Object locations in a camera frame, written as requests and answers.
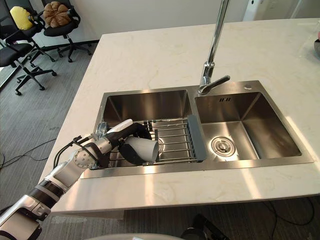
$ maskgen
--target white wall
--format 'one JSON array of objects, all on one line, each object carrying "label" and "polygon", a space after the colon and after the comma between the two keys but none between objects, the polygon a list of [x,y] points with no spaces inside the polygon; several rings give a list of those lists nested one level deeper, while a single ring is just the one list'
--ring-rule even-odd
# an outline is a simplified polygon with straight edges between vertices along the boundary
[{"label": "white wall", "polygon": [[320,18],[320,0],[302,0],[295,17],[297,19]]},{"label": "white wall", "polygon": [[250,0],[243,20],[290,18],[320,18],[320,0]]},{"label": "white wall", "polygon": [[[81,16],[80,26],[70,33],[74,42],[98,40],[102,34],[216,23],[221,0],[71,0]],[[31,0],[43,10],[41,0]],[[242,21],[248,0],[231,0],[226,22]],[[67,43],[60,37],[38,33],[38,44]]]}]

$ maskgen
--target faucet handle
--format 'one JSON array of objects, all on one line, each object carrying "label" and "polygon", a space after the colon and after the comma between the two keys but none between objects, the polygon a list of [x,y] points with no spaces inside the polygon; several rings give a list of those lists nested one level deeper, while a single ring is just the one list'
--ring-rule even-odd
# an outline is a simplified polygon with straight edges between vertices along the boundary
[{"label": "faucet handle", "polygon": [[214,81],[210,84],[201,86],[198,90],[198,93],[201,95],[206,95],[207,93],[210,92],[211,89],[213,89],[213,88],[217,87],[218,85],[223,84],[229,80],[230,80],[230,76],[226,75],[226,76],[218,79],[217,81]]}]

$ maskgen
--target white cup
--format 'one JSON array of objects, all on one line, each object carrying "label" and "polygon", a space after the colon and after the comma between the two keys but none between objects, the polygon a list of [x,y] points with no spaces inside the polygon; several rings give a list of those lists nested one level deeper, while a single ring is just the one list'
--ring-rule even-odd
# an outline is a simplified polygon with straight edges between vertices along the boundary
[{"label": "white cup", "polygon": [[155,162],[159,152],[158,141],[153,141],[145,138],[128,136],[124,141],[126,144],[136,151],[141,159],[146,162]]}]

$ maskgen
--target cable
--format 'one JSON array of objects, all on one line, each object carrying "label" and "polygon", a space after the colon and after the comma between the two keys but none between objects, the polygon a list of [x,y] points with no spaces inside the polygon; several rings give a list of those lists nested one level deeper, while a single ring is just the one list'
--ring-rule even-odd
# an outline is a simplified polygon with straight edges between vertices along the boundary
[{"label": "cable", "polygon": [[61,149],[57,152],[57,154],[55,155],[55,157],[54,157],[54,160],[53,160],[53,168],[52,168],[52,169],[54,169],[54,168],[56,168],[56,167],[58,166],[61,154],[62,154],[67,148],[72,147],[73,144],[81,147],[81,148],[82,148],[84,151],[86,151],[94,160],[96,160],[95,156],[93,156],[93,155],[91,154],[91,152],[89,152],[84,146],[81,145],[82,143],[84,143],[84,142],[86,142],[86,141],[89,141],[90,139],[91,139],[91,137],[89,137],[89,136],[87,136],[87,137],[85,137],[85,138],[83,138],[83,139],[82,139],[81,136],[77,136],[77,137],[75,137],[71,142],[69,142],[67,145],[65,145],[63,148],[61,148]]},{"label": "cable", "polygon": [[[52,141],[54,141],[54,140],[56,140],[56,139],[57,139],[57,138],[54,138],[54,139],[51,139],[51,140],[46,141],[46,142],[44,142],[44,143],[41,143],[40,145],[35,146],[34,148],[26,151],[24,154],[15,156],[15,157],[11,158],[11,159],[8,160],[8,161],[4,161],[4,160],[3,160],[2,164],[0,165],[0,169],[3,169],[3,168],[5,168],[5,167],[7,167],[7,166],[9,166],[9,165],[11,165],[11,164],[19,161],[19,160],[20,160],[22,157],[24,157],[24,156],[29,156],[29,155],[27,155],[27,153],[29,153],[29,152],[31,152],[31,151],[33,151],[33,150],[35,150],[35,149],[37,149],[37,148],[39,148],[39,147],[47,144],[47,143],[50,143],[50,142],[52,142]],[[42,161],[42,160],[45,160],[45,159],[47,159],[47,158],[40,159],[40,160],[34,159],[34,160],[35,160],[35,161]]]},{"label": "cable", "polygon": [[8,166],[10,166],[11,164],[14,164],[14,163],[17,162],[18,160],[20,160],[22,157],[29,157],[29,158],[31,158],[33,161],[38,161],[38,162],[48,159],[48,157],[45,157],[45,158],[43,158],[43,159],[35,159],[33,156],[26,155],[26,154],[25,154],[25,155],[18,155],[18,156],[15,156],[15,158],[18,158],[17,160],[15,160],[15,161],[13,161],[13,162],[10,162],[9,164],[7,164],[7,165],[5,165],[5,166],[1,166],[0,169],[3,169],[3,168],[5,168],[5,167],[8,167]]},{"label": "cable", "polygon": [[95,160],[96,163],[98,162],[98,159],[96,159],[96,157],[88,149],[86,149],[84,146],[82,146],[78,142],[75,142],[74,144],[82,148],[82,150],[86,151],[90,155],[90,157],[92,157]]},{"label": "cable", "polygon": [[1,169],[1,166],[3,165],[3,164],[5,164],[5,160],[6,160],[6,156],[3,154],[3,153],[1,153],[2,155],[3,155],[3,161],[2,161],[2,163],[0,164],[0,169]]},{"label": "cable", "polygon": [[284,218],[283,216],[278,215],[278,213],[276,211],[276,208],[275,208],[275,206],[273,205],[273,203],[271,201],[268,201],[268,203],[271,205],[272,209],[265,202],[263,202],[263,204],[266,206],[266,208],[270,212],[272,212],[274,214],[274,216],[275,216],[275,221],[274,221],[274,225],[273,225],[272,233],[271,233],[271,238],[270,238],[271,240],[274,239],[274,234],[275,234],[275,230],[276,230],[278,219],[281,219],[284,222],[292,224],[292,225],[295,225],[295,226],[306,226],[306,225],[308,225],[309,223],[311,223],[313,221],[313,219],[315,218],[315,207],[314,207],[314,204],[312,203],[312,201],[310,200],[309,197],[307,197],[306,199],[310,203],[310,206],[311,206],[311,209],[312,209],[312,213],[311,213],[310,219],[308,221],[304,222],[304,223],[293,222],[293,221],[290,221],[290,220]]}]

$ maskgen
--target yellow cushion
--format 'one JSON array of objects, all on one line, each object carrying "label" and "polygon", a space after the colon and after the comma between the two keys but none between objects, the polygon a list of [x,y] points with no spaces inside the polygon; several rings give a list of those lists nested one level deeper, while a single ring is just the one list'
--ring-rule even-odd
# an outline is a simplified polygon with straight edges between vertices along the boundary
[{"label": "yellow cushion", "polygon": [[18,29],[27,30],[32,28],[33,24],[28,19],[28,16],[30,15],[30,13],[27,10],[25,10],[23,7],[14,6],[10,10],[10,13]]}]

